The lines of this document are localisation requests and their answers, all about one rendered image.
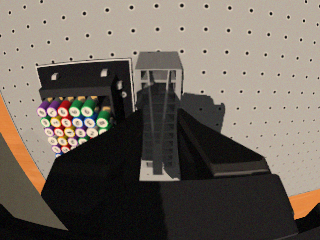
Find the white perforated base plate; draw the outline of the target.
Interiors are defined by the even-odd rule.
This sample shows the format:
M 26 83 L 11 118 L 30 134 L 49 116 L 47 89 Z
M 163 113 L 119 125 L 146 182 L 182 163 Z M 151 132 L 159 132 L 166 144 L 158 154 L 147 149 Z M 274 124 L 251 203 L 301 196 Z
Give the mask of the white perforated base plate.
M 0 94 L 46 181 L 36 66 L 178 52 L 180 108 L 264 156 L 288 197 L 320 189 L 320 0 L 0 0 Z

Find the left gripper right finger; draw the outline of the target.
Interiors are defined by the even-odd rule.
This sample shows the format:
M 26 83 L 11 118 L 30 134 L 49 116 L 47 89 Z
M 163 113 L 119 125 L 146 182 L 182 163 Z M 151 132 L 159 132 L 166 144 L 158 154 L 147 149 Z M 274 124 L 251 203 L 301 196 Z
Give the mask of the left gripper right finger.
M 201 124 L 183 109 L 177 110 L 177 144 L 181 180 L 272 174 L 264 156 Z

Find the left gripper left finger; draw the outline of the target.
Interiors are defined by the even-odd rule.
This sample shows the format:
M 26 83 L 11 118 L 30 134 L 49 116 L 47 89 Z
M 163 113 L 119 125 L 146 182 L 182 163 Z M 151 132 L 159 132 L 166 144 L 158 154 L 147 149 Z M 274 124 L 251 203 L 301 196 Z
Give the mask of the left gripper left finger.
M 142 109 L 137 109 L 118 125 L 56 157 L 48 175 L 140 180 L 142 145 L 143 114 Z

